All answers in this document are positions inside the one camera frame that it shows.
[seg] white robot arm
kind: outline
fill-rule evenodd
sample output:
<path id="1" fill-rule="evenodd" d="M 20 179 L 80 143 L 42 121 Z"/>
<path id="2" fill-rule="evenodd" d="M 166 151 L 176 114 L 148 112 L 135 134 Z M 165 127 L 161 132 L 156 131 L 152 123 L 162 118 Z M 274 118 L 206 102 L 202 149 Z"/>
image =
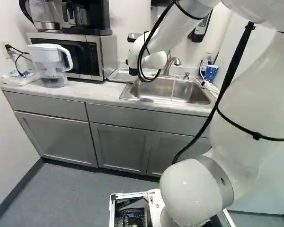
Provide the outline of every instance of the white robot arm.
<path id="1" fill-rule="evenodd" d="M 176 2 L 181 9 L 176 4 L 171 7 L 147 45 L 151 55 L 159 52 L 157 57 L 162 58 L 157 65 L 153 64 L 157 69 L 163 67 L 163 52 L 185 38 L 218 3 Z M 163 173 L 163 227 L 170 225 L 170 218 L 182 227 L 198 226 L 230 206 L 247 192 L 261 163 L 284 141 L 284 83 L 279 82 L 284 82 L 284 0 L 222 2 L 246 19 L 278 32 L 266 51 L 224 93 L 211 123 L 212 148 L 198 158 L 170 166 Z M 144 38 L 138 38 L 129 52 L 133 74 L 143 43 Z"/>

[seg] white countertop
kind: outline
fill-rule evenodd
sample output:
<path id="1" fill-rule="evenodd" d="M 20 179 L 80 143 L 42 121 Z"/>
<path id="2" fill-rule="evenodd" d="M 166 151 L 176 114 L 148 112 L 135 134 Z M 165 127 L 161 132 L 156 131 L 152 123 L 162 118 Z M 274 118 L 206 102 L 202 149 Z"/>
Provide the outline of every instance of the white countertop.
<path id="1" fill-rule="evenodd" d="M 48 88 L 44 87 L 41 81 L 35 81 L 23 87 L 16 87 L 7 84 L 2 84 L 3 91 L 10 91 L 28 95 L 44 96 L 51 98 L 66 99 L 72 101 L 80 101 L 86 103 L 113 105 L 129 108 L 137 108 L 144 110 L 155 110 L 170 113 L 208 116 L 210 108 L 200 108 L 194 106 L 175 106 L 168 104 L 149 103 L 142 101 L 130 101 L 120 99 L 125 83 L 117 82 L 78 82 L 68 81 L 65 87 L 61 88 Z"/>

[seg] gray carpet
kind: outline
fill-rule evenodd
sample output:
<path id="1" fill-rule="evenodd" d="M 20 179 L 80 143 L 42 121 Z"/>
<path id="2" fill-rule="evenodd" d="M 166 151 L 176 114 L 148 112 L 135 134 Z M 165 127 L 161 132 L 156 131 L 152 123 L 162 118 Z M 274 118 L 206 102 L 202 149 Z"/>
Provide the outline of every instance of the gray carpet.
<path id="1" fill-rule="evenodd" d="M 154 182 L 45 164 L 0 219 L 0 227 L 108 227 L 109 195 Z M 231 214 L 237 227 L 284 227 L 279 217 Z"/>
<path id="2" fill-rule="evenodd" d="M 282 216 L 263 216 L 243 213 L 231 213 L 236 227 L 284 227 Z"/>

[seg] white wall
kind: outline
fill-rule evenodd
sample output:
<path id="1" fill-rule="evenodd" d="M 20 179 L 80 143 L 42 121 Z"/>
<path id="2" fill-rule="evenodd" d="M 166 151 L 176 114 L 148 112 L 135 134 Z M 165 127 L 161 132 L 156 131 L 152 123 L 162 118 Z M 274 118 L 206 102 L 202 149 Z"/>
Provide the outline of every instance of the white wall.
<path id="1" fill-rule="evenodd" d="M 228 65 L 248 21 L 233 13 L 216 64 L 220 66 L 214 84 L 221 87 Z M 236 72 L 240 76 L 268 47 L 275 31 L 256 25 Z M 263 163 L 259 177 L 251 191 L 231 206 L 231 210 L 284 214 L 284 142 Z"/>
<path id="2" fill-rule="evenodd" d="M 151 1 L 110 0 L 109 4 L 111 28 L 113 33 L 118 36 L 118 60 L 125 61 L 131 46 L 127 42 L 127 35 L 132 32 L 143 33 L 152 28 Z M 201 59 L 206 56 L 206 52 L 216 56 L 224 39 L 230 16 L 231 11 L 220 3 L 213 11 L 203 42 L 196 44 L 184 38 L 171 51 L 172 55 L 180 58 L 183 67 L 198 67 Z"/>
<path id="3" fill-rule="evenodd" d="M 0 41 L 11 41 L 12 45 L 23 49 L 26 45 L 24 27 L 34 30 L 22 15 L 18 1 L 0 1 Z M 5 60 L 0 50 L 0 78 L 13 67 L 12 61 Z M 0 203 L 38 159 L 39 155 L 0 90 Z"/>

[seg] stainless steel sink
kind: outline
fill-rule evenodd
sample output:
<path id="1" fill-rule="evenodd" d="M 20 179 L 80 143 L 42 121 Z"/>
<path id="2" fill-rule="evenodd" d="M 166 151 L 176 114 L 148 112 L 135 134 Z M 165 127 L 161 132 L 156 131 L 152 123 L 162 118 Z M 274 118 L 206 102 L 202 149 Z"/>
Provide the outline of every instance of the stainless steel sink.
<path id="1" fill-rule="evenodd" d="M 210 92 L 202 89 L 196 78 L 183 80 L 179 77 L 177 79 L 158 77 L 150 83 L 136 80 L 125 87 L 120 98 L 153 103 L 201 105 L 202 107 L 211 107 L 214 104 Z"/>

